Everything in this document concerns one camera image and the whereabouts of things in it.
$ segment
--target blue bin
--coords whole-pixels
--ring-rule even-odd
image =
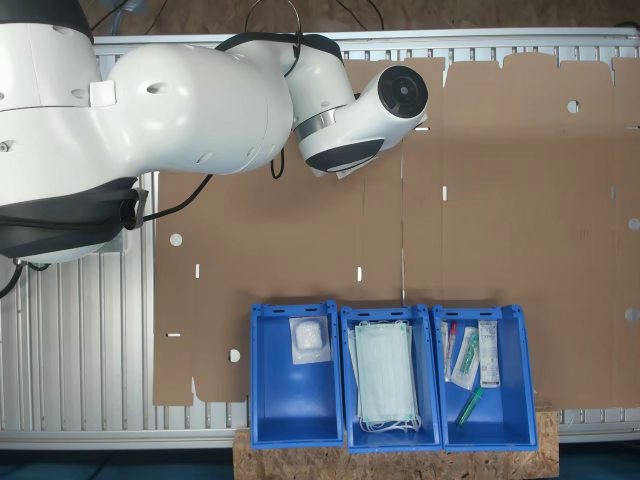
[[[438,305],[432,309],[432,319],[444,449],[449,452],[537,450],[529,347],[522,308],[517,305],[484,309]],[[456,427],[456,419],[472,392],[444,381],[440,320],[458,322],[452,369],[462,346],[465,327],[477,327],[478,320],[498,321],[501,386],[484,389],[482,398],[462,428]],[[479,384],[480,369],[473,388]]]
[[[291,317],[328,318],[331,362],[294,365]],[[251,310],[251,446],[341,447],[342,389],[335,302]]]
[[[369,433],[360,428],[356,415],[358,387],[349,355],[348,330],[360,322],[407,320],[413,326],[411,360],[422,426],[418,432],[400,430]],[[424,305],[406,308],[340,311],[342,359],[344,363],[345,414],[350,453],[411,452],[441,450],[440,420],[436,391],[435,365],[429,326],[429,312]]]

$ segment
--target face mask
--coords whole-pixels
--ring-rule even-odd
[[[355,328],[355,339],[361,427],[371,432],[418,430],[411,327],[404,322],[363,322]]]

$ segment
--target wooden board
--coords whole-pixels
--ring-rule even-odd
[[[536,398],[537,452],[408,452],[349,455],[347,448],[253,450],[236,432],[236,480],[465,480],[554,478],[560,474],[558,412]]]

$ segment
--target brown cardboard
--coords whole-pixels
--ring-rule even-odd
[[[356,91],[388,65],[359,64],[347,62]],[[343,180],[317,179],[291,139],[279,180],[268,168],[216,177],[188,209],[158,221],[156,405],[192,405],[192,378],[203,401],[244,401],[253,303],[401,301],[401,152]],[[159,208],[181,203],[201,181],[162,174]],[[179,247],[169,243],[174,233]],[[229,362],[231,349],[238,363]]]
[[[614,89],[600,62],[558,68],[554,57],[531,53],[507,57],[502,69],[455,63],[444,89],[430,86],[430,101],[441,93],[442,118],[430,115],[431,130],[404,142],[408,301],[520,303],[534,388],[560,408],[640,401],[637,327],[624,319],[640,295],[638,239],[627,225],[640,203],[630,185],[627,198],[619,191],[612,199],[621,176],[639,173],[637,132],[615,121],[623,104],[633,111],[637,66],[625,63],[629,85],[616,72]],[[578,114],[570,100],[580,102]],[[628,171],[617,175],[623,165]],[[427,177],[429,189],[416,180]],[[426,207],[412,207],[416,199]],[[616,221],[621,209],[628,213]]]
[[[191,405],[192,377],[201,400],[243,400],[252,303],[399,304],[404,255],[407,305],[521,304],[534,388],[554,405],[637,406],[639,62],[616,59],[614,88],[604,63],[516,54],[455,63],[443,87],[444,59],[410,59],[429,131],[343,180],[314,178],[294,141],[278,181],[214,178],[157,224],[154,403]],[[388,63],[346,65],[358,91]],[[160,208],[199,182],[163,174]]]

